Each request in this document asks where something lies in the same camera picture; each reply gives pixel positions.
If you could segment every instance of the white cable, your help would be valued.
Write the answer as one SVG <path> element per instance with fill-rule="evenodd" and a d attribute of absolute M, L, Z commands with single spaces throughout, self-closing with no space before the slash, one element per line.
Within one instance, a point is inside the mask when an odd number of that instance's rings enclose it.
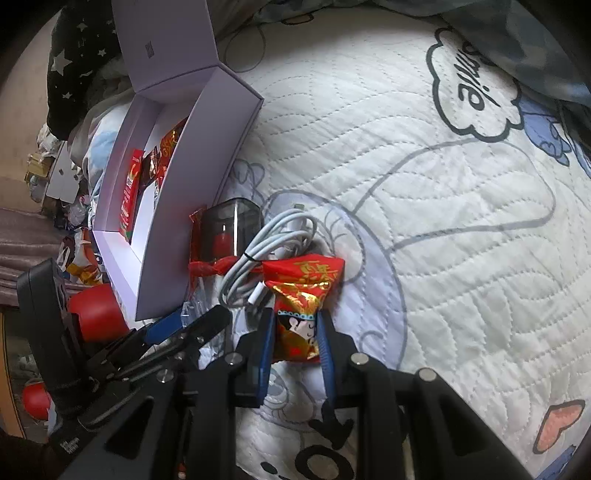
<path fill-rule="evenodd" d="M 248 245 L 246 254 L 224 275 L 218 297 L 220 305 L 229 309 L 243 307 L 253 295 L 249 302 L 256 304 L 266 287 L 260 278 L 247 281 L 251 270 L 260 261 L 267 260 L 273 252 L 276 258 L 302 254 L 310 246 L 316 228 L 316 218 L 299 208 L 292 208 L 274 217 Z"/>

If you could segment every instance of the black star pillow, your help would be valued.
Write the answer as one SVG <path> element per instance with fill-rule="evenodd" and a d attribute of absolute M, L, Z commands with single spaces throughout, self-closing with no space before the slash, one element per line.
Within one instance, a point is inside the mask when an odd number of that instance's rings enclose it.
<path fill-rule="evenodd" d="M 110 1 L 73 0 L 61 10 L 47 67 L 47 125 L 57 138 L 67 140 L 84 118 L 92 79 L 120 54 Z"/>

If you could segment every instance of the bed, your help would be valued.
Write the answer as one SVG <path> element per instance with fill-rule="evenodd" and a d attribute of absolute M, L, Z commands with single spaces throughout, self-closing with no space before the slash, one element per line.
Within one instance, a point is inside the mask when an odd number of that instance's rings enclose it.
<path fill-rule="evenodd" d="M 327 8 L 219 53 L 265 97 L 223 197 L 313 212 L 320 248 L 346 260 L 337 329 L 389 368 L 435 369 L 533 477 L 557 478 L 591 424 L 581 120 L 441 18 Z M 247 330 L 236 312 L 235 340 Z M 238 416 L 238 465 L 353 478 L 354 412 L 335 449 L 313 427 L 324 399 L 319 367 L 274 364 L 264 406 Z"/>

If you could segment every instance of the blue gripper pad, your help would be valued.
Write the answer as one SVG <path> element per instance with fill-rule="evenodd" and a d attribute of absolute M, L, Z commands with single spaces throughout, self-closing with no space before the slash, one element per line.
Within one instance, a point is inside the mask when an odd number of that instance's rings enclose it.
<path fill-rule="evenodd" d="M 270 315 L 267 330 L 265 331 L 265 340 L 263 343 L 261 363 L 258 365 L 258 387 L 256 389 L 256 400 L 262 405 L 269 390 L 269 376 L 271 375 L 271 361 L 273 348 L 275 345 L 275 314 Z"/>
<path fill-rule="evenodd" d="M 175 310 L 170 315 L 160 319 L 148 329 L 144 342 L 147 345 L 159 345 L 169 338 L 173 333 L 183 328 L 181 321 L 181 309 Z"/>
<path fill-rule="evenodd" d="M 318 349 L 320 351 L 320 366 L 322 368 L 322 377 L 324 379 L 324 389 L 329 403 L 335 403 L 336 396 L 336 380 L 335 380 L 335 365 L 332 360 L 332 353 L 330 345 L 326 336 L 326 328 L 324 326 L 324 318 L 322 310 L 316 316 L 316 341 L 318 342 Z"/>

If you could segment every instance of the open box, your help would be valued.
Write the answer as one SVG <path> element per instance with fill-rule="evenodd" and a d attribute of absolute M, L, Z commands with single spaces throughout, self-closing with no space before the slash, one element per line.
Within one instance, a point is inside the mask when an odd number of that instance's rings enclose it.
<path fill-rule="evenodd" d="M 189 215 L 216 203 L 262 97 L 219 61 L 205 0 L 112 5 L 136 95 L 109 157 L 93 231 L 132 326 L 182 304 L 189 282 Z M 119 215 L 131 154 L 154 148 L 187 116 L 158 201 L 154 205 L 153 189 L 138 199 L 143 201 L 130 245 L 119 233 Z"/>

